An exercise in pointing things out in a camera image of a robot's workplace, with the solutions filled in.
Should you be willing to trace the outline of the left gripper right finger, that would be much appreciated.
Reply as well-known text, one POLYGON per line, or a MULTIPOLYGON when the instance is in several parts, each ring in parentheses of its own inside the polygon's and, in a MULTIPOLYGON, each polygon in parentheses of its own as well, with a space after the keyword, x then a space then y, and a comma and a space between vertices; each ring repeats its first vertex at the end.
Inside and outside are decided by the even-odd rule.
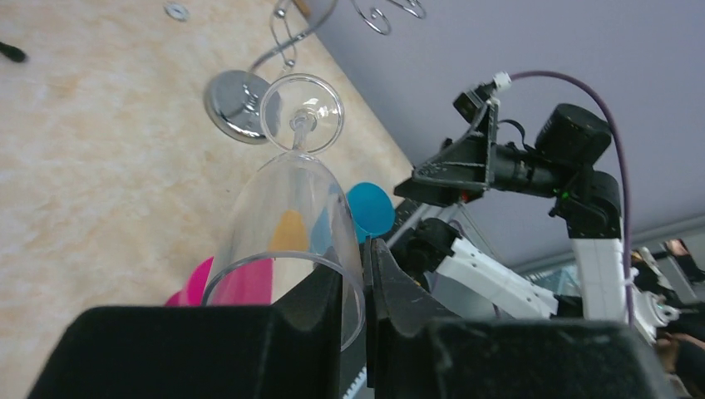
POLYGON ((654 352, 620 323, 471 321, 363 247, 367 384, 377 398, 672 398, 654 352))

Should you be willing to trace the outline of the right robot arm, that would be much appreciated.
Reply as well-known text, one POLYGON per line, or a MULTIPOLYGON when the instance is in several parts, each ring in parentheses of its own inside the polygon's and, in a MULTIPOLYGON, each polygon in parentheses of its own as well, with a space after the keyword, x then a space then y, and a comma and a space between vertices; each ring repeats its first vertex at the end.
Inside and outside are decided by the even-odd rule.
POLYGON ((612 142, 609 124, 580 106, 559 104, 525 149, 496 141, 500 104, 461 107, 470 129, 395 187, 397 196, 434 206, 479 199, 488 190, 555 200, 579 268, 584 315, 658 328, 675 320, 652 293, 636 293, 627 242, 626 199, 616 179, 594 169, 612 142))

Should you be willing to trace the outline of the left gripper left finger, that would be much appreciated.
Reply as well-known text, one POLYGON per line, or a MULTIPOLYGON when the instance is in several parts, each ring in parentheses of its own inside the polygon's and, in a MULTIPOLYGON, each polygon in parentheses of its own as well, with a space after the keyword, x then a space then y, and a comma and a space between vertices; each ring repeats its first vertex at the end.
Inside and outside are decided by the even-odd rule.
POLYGON ((335 398, 341 277, 320 264, 269 306, 97 307, 66 329, 32 398, 335 398))

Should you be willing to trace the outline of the tall clear flute glass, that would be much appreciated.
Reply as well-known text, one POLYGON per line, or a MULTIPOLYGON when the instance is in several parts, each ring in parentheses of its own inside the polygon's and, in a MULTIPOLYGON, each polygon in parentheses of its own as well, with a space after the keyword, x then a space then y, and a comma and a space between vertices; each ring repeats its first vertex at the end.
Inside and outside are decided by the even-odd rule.
POLYGON ((304 73, 279 78, 265 93, 280 98, 275 111, 260 107, 262 122, 273 117, 264 133, 279 153, 239 192, 229 215, 232 229, 214 257, 202 302, 216 305, 211 300, 220 282, 259 260, 272 259, 273 272, 281 275, 276 298, 314 269, 329 269, 342 278, 340 343, 349 347, 364 322, 362 261, 346 194, 318 158, 343 131, 343 102, 328 82, 304 73), (303 216, 309 249, 268 251, 281 215, 289 209, 303 216))

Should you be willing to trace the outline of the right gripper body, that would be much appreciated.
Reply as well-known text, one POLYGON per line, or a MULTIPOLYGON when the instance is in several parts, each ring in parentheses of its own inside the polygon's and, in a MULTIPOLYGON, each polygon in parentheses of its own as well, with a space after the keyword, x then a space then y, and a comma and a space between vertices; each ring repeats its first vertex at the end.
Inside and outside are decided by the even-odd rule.
POLYGON ((520 150, 513 143, 489 145, 487 184, 490 189, 532 196, 555 196, 557 166, 520 150))

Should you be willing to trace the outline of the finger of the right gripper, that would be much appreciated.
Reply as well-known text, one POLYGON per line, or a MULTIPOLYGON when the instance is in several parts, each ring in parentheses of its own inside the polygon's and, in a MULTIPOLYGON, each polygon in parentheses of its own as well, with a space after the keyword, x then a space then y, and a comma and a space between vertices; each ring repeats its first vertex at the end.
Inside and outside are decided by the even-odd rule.
POLYGON ((412 170, 393 194, 434 206, 478 200, 494 181, 499 106, 486 104, 458 140, 412 170))

